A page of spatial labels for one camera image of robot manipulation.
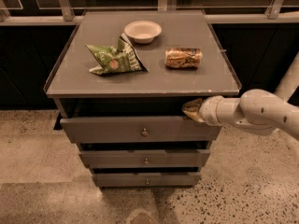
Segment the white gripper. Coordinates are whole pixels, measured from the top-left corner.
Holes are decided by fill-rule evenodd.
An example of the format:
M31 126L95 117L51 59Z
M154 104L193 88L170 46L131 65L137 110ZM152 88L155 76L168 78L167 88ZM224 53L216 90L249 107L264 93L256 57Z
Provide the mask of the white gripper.
M185 103L181 110L187 117L197 122L204 121L210 126L221 126L217 116L217 107L222 99L222 96L213 96L203 102L202 98L198 98Z

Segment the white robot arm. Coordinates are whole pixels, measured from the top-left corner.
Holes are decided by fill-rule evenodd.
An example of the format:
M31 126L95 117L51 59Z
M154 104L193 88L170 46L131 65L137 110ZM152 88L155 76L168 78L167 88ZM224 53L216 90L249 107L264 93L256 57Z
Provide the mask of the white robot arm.
M209 126L229 124L257 135L269 135L280 129L299 140L299 107L289 103L298 85L299 52L275 93L253 89L244 92L240 98L198 98L186 103L182 111L189 118Z

